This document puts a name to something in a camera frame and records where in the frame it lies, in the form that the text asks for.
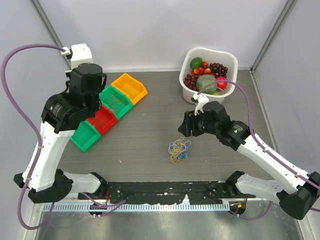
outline floor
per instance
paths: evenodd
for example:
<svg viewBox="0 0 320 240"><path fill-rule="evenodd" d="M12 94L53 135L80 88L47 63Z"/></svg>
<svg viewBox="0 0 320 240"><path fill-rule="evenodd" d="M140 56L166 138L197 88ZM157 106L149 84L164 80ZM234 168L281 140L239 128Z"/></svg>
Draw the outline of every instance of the floor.
<svg viewBox="0 0 320 240"><path fill-rule="evenodd" d="M260 216L268 202L251 200L244 215ZM262 219L248 221L226 211L116 212L92 219L88 213L52 214L36 240L303 240L298 221L272 206Z"/></svg>
<svg viewBox="0 0 320 240"><path fill-rule="evenodd" d="M87 152L83 153L70 141L58 167L75 174L97 172L107 181L223 181L236 170L270 179L253 161L209 134L189 137L187 160L181 164L170 162L169 143L182 137L177 129L184 112L195 109L183 99L179 73L130 73L145 85L148 95ZM120 75L109 73L108 83ZM238 71L237 83L249 95L255 132L272 146L250 72ZM232 120L248 123L247 105L239 90L235 89L223 105Z"/></svg>

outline white basket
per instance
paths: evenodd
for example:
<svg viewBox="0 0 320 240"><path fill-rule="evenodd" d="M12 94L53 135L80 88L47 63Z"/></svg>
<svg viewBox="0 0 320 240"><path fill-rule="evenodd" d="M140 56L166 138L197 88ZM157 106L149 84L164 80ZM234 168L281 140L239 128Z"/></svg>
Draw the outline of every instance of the white basket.
<svg viewBox="0 0 320 240"><path fill-rule="evenodd" d="M216 50L210 50L202 47L195 47L186 54L186 57L184 59L182 69L180 72L180 76L179 76L179 81L182 86L183 98L188 103L193 103L191 101L191 98L197 92L187 88L187 86L184 84L184 79L187 76L187 74L190 74L191 72L191 68L190 68L191 60L197 57L202 58L203 61L207 61L209 64L211 63L222 64L223 66L228 68L226 79L234 83L237 80L238 60L233 54L226 51L216 51ZM208 97L210 102L217 101L221 104L225 99L225 97L232 94L234 90L235 90L235 86L228 83L228 86L226 89L227 92L225 94L217 96L217 95L204 93L204 95Z"/></svg>

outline white panel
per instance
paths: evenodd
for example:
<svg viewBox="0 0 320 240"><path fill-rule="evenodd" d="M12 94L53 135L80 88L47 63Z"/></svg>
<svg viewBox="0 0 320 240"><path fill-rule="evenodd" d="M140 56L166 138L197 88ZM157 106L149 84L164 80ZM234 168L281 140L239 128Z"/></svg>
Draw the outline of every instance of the white panel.
<svg viewBox="0 0 320 240"><path fill-rule="evenodd" d="M41 0L63 44L87 43L105 70L181 68L188 50L251 67L286 0Z"/></svg>
<svg viewBox="0 0 320 240"><path fill-rule="evenodd" d="M26 44L52 44L33 7L26 0L1 0L0 61L14 48ZM65 88L67 65L57 50L29 49L18 53L6 70L7 83L26 114L40 127L46 100ZM17 217L19 187L14 174L22 173L32 157L37 138L0 87L1 161L0 232L3 240L21 240L24 229ZM30 202L25 198L23 212Z"/></svg>
<svg viewBox="0 0 320 240"><path fill-rule="evenodd" d="M320 172L319 10L297 1L256 71L280 153L310 173ZM320 213L310 216L317 231Z"/></svg>

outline gray wood surface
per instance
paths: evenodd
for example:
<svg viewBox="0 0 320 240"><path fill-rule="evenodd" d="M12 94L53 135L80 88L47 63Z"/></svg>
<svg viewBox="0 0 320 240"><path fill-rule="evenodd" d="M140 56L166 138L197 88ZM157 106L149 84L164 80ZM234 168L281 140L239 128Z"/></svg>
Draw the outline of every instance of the gray wood surface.
<svg viewBox="0 0 320 240"><path fill-rule="evenodd" d="M109 73L108 83L121 73ZM75 174L97 172L107 181L204 181L225 180L234 171L254 177L271 177L253 161L204 134L189 137L191 147L183 163L170 162L168 146L182 135L177 131L184 112L195 109L182 96L179 72L133 72L148 95L112 129L83 153L69 142L59 168ZM258 97L248 70L238 71L237 83L248 93L254 130L272 146ZM232 120L248 123L243 94L235 89L223 105Z"/></svg>

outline green cantaloupe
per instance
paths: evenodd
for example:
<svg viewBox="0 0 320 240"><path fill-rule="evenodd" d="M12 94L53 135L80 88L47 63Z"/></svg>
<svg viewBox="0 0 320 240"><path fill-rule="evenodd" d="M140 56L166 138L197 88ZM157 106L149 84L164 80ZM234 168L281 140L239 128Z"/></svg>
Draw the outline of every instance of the green cantaloupe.
<svg viewBox="0 0 320 240"><path fill-rule="evenodd" d="M205 74L198 78L198 80L195 83L195 87L198 91L203 89L206 85L209 83L212 83L216 81L216 78L214 76ZM207 87L203 93L204 94L213 94L217 90L217 83L212 84L211 86Z"/></svg>

